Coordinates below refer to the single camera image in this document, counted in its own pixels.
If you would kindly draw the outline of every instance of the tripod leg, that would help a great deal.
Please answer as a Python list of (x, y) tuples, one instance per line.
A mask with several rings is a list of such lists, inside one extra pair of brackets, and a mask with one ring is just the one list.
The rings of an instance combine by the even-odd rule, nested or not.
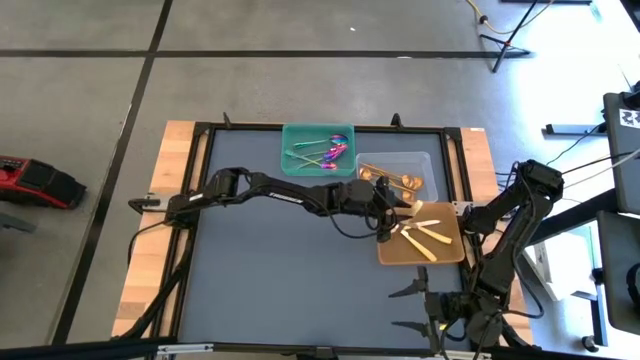
[(480, 34), (480, 37), (481, 37), (481, 38), (484, 38), (484, 39), (487, 39), (487, 40), (495, 41), (495, 42), (500, 43), (500, 44), (503, 44), (503, 45), (505, 44), (505, 42), (504, 42), (503, 40), (496, 39), (496, 38), (494, 38), (494, 37), (492, 37), (492, 36), (489, 36), (489, 35)]
[[(507, 50), (512, 47), (511, 46), (511, 40), (513, 40), (513, 38), (516, 36), (516, 34), (518, 33), (518, 31), (522, 28), (522, 25), (524, 24), (524, 22), (527, 20), (527, 18), (529, 17), (529, 14), (531, 14), (531, 11), (533, 10), (533, 8), (538, 4), (538, 0), (533, 0), (533, 2), (531, 3), (531, 6), (529, 7), (529, 9), (527, 10), (527, 12), (524, 14), (524, 16), (522, 17), (522, 19), (520, 19), (520, 22), (518, 23), (518, 26), (516, 26), (515, 29), (513, 29), (513, 32), (511, 33), (511, 36), (509, 36), (509, 40), (507, 41), (500, 41), (499, 42), (501, 44), (503, 44), (504, 46), (502, 47), (502, 50), (500, 51), (500, 56), (498, 57), (498, 60), (496, 61), (496, 64), (493, 66), (493, 69), (491, 69), (491, 72), (493, 72), (494, 74), (496, 72), (498, 72), (498, 69), (500, 68), (500, 64), (502, 63), (502, 60), (504, 60), (504, 56), (507, 52)], [(480, 35), (481, 37), (496, 41), (497, 39), (492, 39), (490, 36), (487, 35)]]
[(527, 49), (519, 48), (519, 47), (513, 46), (513, 45), (509, 45), (509, 49), (507, 51), (509, 51), (509, 50), (518, 50), (518, 51), (522, 52), (522, 55), (531, 54), (531, 51), (529, 51)]

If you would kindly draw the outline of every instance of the sticker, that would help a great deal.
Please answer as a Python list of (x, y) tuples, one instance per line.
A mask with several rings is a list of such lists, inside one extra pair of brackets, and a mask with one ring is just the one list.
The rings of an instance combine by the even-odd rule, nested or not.
[(620, 109), (620, 125), (640, 129), (640, 111)]

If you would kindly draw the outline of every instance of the metal bracket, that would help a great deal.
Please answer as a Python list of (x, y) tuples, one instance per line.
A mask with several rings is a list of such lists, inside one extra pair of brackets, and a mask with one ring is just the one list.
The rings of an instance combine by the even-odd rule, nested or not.
[(222, 118), (224, 119), (224, 126), (227, 128), (227, 130), (231, 130), (231, 120), (229, 119), (229, 116), (226, 112), (222, 113)]
[(210, 127), (211, 127), (210, 123), (197, 122), (195, 128), (193, 129), (193, 135), (196, 137), (202, 136), (207, 131), (209, 131)]
[(485, 203), (479, 203), (475, 201), (452, 201), (451, 203), (453, 204), (453, 207), (456, 209), (456, 216), (462, 216), (462, 214), (464, 214), (464, 210), (469, 206), (476, 207), (476, 206), (486, 205)]
[(398, 130), (402, 130), (404, 125), (402, 125), (402, 120), (400, 119), (400, 114), (395, 113), (391, 118), (391, 126), (395, 126)]
[(169, 200), (174, 195), (176, 194), (157, 195), (155, 193), (147, 193), (143, 198), (129, 200), (129, 206), (138, 214), (142, 214), (145, 211), (166, 211)]
[(460, 128), (446, 127), (444, 128), (444, 133), (453, 139), (453, 141), (462, 141), (462, 131), (460, 131)]
[(158, 346), (157, 355), (197, 354), (203, 352), (213, 352), (213, 343), (160, 345)]

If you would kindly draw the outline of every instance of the metal stand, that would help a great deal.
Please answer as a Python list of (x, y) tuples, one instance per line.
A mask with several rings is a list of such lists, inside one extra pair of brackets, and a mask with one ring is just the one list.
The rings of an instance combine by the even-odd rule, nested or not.
[[(516, 36), (516, 34), (520, 30), (520, 28), (522, 28), (522, 25), (527, 20), (527, 18), (531, 14), (531, 11), (533, 10), (533, 8), (537, 4), (538, 4), (538, 0), (534, 0), (531, 3), (531, 6), (529, 7), (529, 10), (527, 10), (527, 12), (524, 14), (522, 19), (518, 23), (518, 26), (516, 26), (516, 28), (513, 30), (513, 32), (511, 33), (511, 36), (509, 36), (509, 39), (507, 41), (496, 39), (494, 37), (491, 37), (491, 36), (488, 36), (488, 35), (485, 35), (485, 34), (480, 34), (481, 38), (487, 39), (487, 40), (491, 40), (491, 41), (495, 42), (496, 44), (501, 44), (502, 45), (502, 49), (500, 50), (500, 55), (498, 56), (498, 60), (496, 61), (495, 65), (493, 65), (493, 69), (491, 69), (491, 72), (493, 72), (493, 73), (498, 72), (498, 69), (500, 68), (500, 64), (502, 63), (502, 60), (504, 60), (504, 57), (507, 54), (507, 51), (509, 51), (509, 50), (512, 50), (512, 49), (518, 50), (518, 51), (522, 52), (523, 55), (531, 54), (531, 51), (529, 51), (529, 50), (518, 48), (518, 47), (515, 47), (515, 46), (511, 45), (511, 41)], [(486, 17), (486, 15), (482, 16), (480, 18), (480, 24), (483, 24), (487, 20), (488, 20), (488, 18)]]
[[(593, 129), (593, 126), (593, 124), (547, 124), (543, 132), (547, 135), (584, 135), (588, 134)], [(602, 129), (594, 131), (590, 136), (607, 136), (607, 127), (603, 126)]]

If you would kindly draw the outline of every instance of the black cable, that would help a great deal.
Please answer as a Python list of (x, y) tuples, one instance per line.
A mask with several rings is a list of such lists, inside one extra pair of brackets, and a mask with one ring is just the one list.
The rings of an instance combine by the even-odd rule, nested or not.
[(478, 246), (480, 246), (482, 248), (482, 245), (484, 245), (485, 240), (487, 240), (487, 235), (482, 235), (482, 239), (480, 239), (480, 241), (478, 242)]
[(605, 161), (605, 160), (609, 160), (609, 159), (614, 160), (614, 159), (617, 159), (617, 158), (622, 157), (622, 156), (627, 156), (627, 155), (629, 155), (629, 154), (631, 154), (631, 153), (632, 153), (631, 151), (628, 151), (628, 152), (624, 152), (624, 153), (617, 154), (617, 155), (607, 156), (606, 158), (603, 158), (603, 159), (594, 160), (594, 161), (592, 161), (592, 162), (586, 163), (586, 164), (584, 164), (584, 165), (580, 165), (580, 166), (575, 167), (575, 168), (573, 168), (573, 169), (569, 169), (569, 170), (567, 170), (567, 171), (563, 172), (563, 173), (562, 173), (562, 175), (568, 174), (568, 173), (570, 173), (570, 172), (574, 172), (574, 171), (576, 171), (576, 170), (580, 170), (580, 169), (582, 169), (582, 168), (585, 168), (585, 167), (587, 167), (587, 166), (591, 166), (591, 165), (593, 165), (593, 164), (597, 164), (597, 163), (602, 162), (602, 161)]
[(594, 132), (594, 131), (596, 131), (596, 129), (598, 129), (598, 128), (600, 127), (600, 125), (602, 125), (602, 124), (598, 124), (598, 125), (594, 126), (594, 127), (593, 127), (593, 129), (589, 130), (589, 132), (588, 132), (588, 133), (586, 133), (586, 134), (582, 135), (578, 140), (576, 140), (576, 142), (574, 142), (574, 143), (573, 143), (573, 145), (569, 146), (569, 148), (568, 148), (568, 149), (566, 149), (565, 151), (561, 152), (558, 156), (556, 156), (556, 157), (555, 157), (555, 159), (553, 159), (553, 160), (551, 160), (551, 161), (547, 162), (545, 165), (549, 166), (549, 164), (551, 164), (552, 162), (554, 162), (554, 161), (556, 161), (556, 160), (560, 159), (560, 157), (561, 157), (562, 155), (564, 155), (565, 153), (567, 153), (569, 150), (573, 149), (576, 145), (578, 145), (578, 143), (579, 143), (580, 141), (584, 140), (587, 136), (589, 136), (589, 135), (593, 134), (593, 132)]
[(464, 331), (462, 336), (455, 336), (455, 335), (451, 335), (449, 333), (447, 333), (447, 339), (451, 340), (451, 341), (455, 341), (455, 342), (461, 342), (464, 341), (464, 339), (467, 338), (467, 332)]
[(142, 337), (144, 331), (147, 329), (147, 327), (149, 327), (149, 324), (151, 324), (153, 318), (155, 318), (158, 311), (160, 311), (160, 309), (162, 308), (162, 305), (166, 302), (167, 298), (172, 293), (173, 288), (184, 278), (185, 271), (187, 269), (186, 265), (190, 260), (192, 250), (193, 244), (187, 239), (184, 251), (182, 252), (182, 257), (180, 258), (180, 262), (178, 262), (178, 264), (175, 266), (167, 282), (160, 288), (160, 290), (158, 290), (158, 294), (156, 295), (156, 297), (153, 298), (149, 306), (136, 320), (133, 326), (129, 330), (127, 330), (127, 332), (112, 339)]
[(521, 311), (517, 311), (517, 310), (507, 310), (504, 313), (505, 314), (514, 314), (514, 315), (524, 316), (524, 317), (529, 318), (529, 319), (540, 319), (540, 318), (542, 318), (544, 316), (544, 308), (542, 307), (542, 303), (540, 302), (540, 299), (538, 299), (538, 297), (533, 292), (533, 290), (531, 290), (531, 287), (529, 286), (529, 284), (527, 284), (527, 282), (522, 277), (522, 273), (520, 272), (520, 267), (518, 265), (514, 264), (513, 268), (516, 271), (516, 274), (518, 275), (518, 277), (520, 278), (520, 283), (522, 284), (522, 286), (524, 286), (525, 289), (527, 289), (527, 291), (529, 292), (529, 294), (533, 298), (533, 301), (536, 303), (536, 306), (538, 306), (539, 313), (535, 314), (535, 315), (532, 315), (532, 314), (527, 314), (527, 313), (524, 313), (524, 312), (521, 312)]
[[(527, 184), (527, 182), (524, 181), (524, 180), (522, 181), (522, 183), (524, 184), (525, 188), (527, 189), (527, 193), (529, 193), (529, 199), (531, 201), (531, 221), (529, 221), (529, 223), (527, 224), (527, 226), (523, 230), (523, 233), (524, 233), (529, 229), (531, 224), (535, 221), (534, 219), (536, 218), (536, 215), (537, 215), (537, 209), (536, 209), (536, 203), (535, 203), (535, 201), (533, 199), (533, 192), (531, 192), (531, 187), (529, 187), (529, 184)], [(544, 316), (544, 308), (542, 307), (542, 303), (540, 302), (538, 297), (533, 293), (533, 291), (531, 291), (531, 288), (529, 287), (529, 284), (527, 284), (527, 282), (522, 277), (522, 273), (520, 272), (520, 268), (518, 267), (518, 263), (516, 262), (516, 260), (517, 260), (516, 259), (516, 251), (517, 251), (517, 249), (514, 246), (513, 250), (511, 251), (511, 262), (513, 263), (513, 269), (514, 269), (515, 273), (518, 275), (518, 277), (520, 278), (520, 283), (527, 289), (529, 294), (531, 294), (531, 297), (533, 298), (533, 301), (538, 306), (538, 309), (540, 310), (540, 313), (536, 314), (536, 315), (531, 315), (531, 314), (527, 314), (527, 313), (524, 313), (524, 312), (521, 312), (521, 311), (517, 311), (517, 310), (508, 310), (507, 313), (524, 316), (524, 317), (527, 317), (527, 318), (530, 318), (530, 319), (540, 319), (541, 317)]]
[(162, 221), (160, 221), (158, 223), (149, 225), (147, 227), (143, 227), (142, 229), (136, 231), (135, 234), (133, 234), (133, 236), (131, 237), (131, 241), (129, 241), (129, 251), (127, 253), (127, 266), (129, 264), (131, 264), (131, 257), (133, 256), (133, 247), (134, 247), (134, 245), (136, 243), (136, 238), (138, 237), (138, 235), (142, 234), (143, 232), (145, 232), (147, 230), (151, 230), (156, 226), (160, 226), (160, 225), (164, 225), (164, 224), (166, 224), (166, 221), (162, 220)]
[[(270, 185), (270, 187), (275, 188), (275, 189), (291, 191), (291, 189), (285, 189), (285, 188), (274, 186), (274, 185)], [(348, 237), (350, 239), (366, 239), (368, 237), (371, 237), (371, 236), (374, 236), (374, 235), (378, 235), (377, 231), (369, 233), (369, 234), (364, 234), (364, 235), (351, 235), (349, 233), (346, 233), (344, 230), (342, 230), (342, 228), (340, 228), (340, 226), (336, 222), (336, 219), (333, 217), (333, 214), (331, 214), (329, 209), (323, 203), (321, 203), (320, 201), (314, 199), (313, 197), (311, 197), (311, 196), (309, 196), (309, 195), (307, 195), (307, 194), (305, 194), (303, 192), (298, 192), (298, 191), (291, 191), (291, 192), (293, 192), (294, 194), (296, 194), (296, 195), (298, 195), (298, 196), (300, 196), (302, 198), (305, 198), (307, 201), (310, 201), (310, 202), (314, 203), (316, 206), (320, 207), (327, 214), (327, 216), (329, 217), (329, 220), (331, 220), (331, 223), (333, 224), (333, 227), (336, 228), (336, 230), (340, 234), (342, 234), (342, 236)], [(389, 202), (386, 199), (384, 199), (384, 201), (387, 203), (387, 205), (390, 205)], [(394, 217), (394, 221), (392, 221), (392, 224), (393, 224), (393, 226), (395, 226), (397, 224), (396, 212), (395, 212), (395, 210), (393, 210), (393, 207), (390, 206), (390, 208), (391, 208), (391, 211), (392, 211), (393, 217)]]
[(507, 176), (507, 183), (505, 184), (505, 187), (509, 187), (509, 183), (511, 182), (511, 175), (513, 175), (513, 173), (516, 171), (516, 165), (520, 164), (517, 161), (514, 161), (513, 164), (511, 164), (511, 171), (509, 172), (509, 176)]
[[(367, 213), (367, 214), (369, 213), (369, 206), (368, 205), (364, 206), (364, 212)], [(379, 224), (376, 224), (376, 226), (371, 225), (371, 219), (369, 219), (369, 215), (365, 215), (364, 216), (364, 222), (367, 225), (367, 227), (369, 228), (369, 230), (374, 230), (375, 231), (375, 230), (378, 230), (378, 228), (379, 228)]]
[(482, 335), (480, 335), (480, 341), (478, 341), (478, 348), (476, 349), (476, 352), (473, 354), (473, 360), (478, 360), (478, 356), (480, 356), (480, 351), (482, 351), (482, 343), (484, 342), (484, 339), (487, 338), (487, 334), (489, 333), (489, 329), (491, 328), (491, 323), (498, 316), (502, 316), (502, 313), (499, 311), (493, 314), (493, 316), (491, 316), (491, 319), (489, 319), (489, 322), (487, 323), (487, 327), (482, 332)]
[(455, 319), (453, 321), (449, 321), (447, 323), (447, 325), (445, 325), (444, 329), (442, 329), (442, 333), (440, 334), (440, 353), (442, 354), (442, 357), (444, 358), (444, 360), (450, 360), (449, 356), (447, 355), (447, 350), (444, 348), (444, 340), (449, 337), (449, 335), (448, 335), (449, 329), (456, 322), (458, 322), (458, 319)]

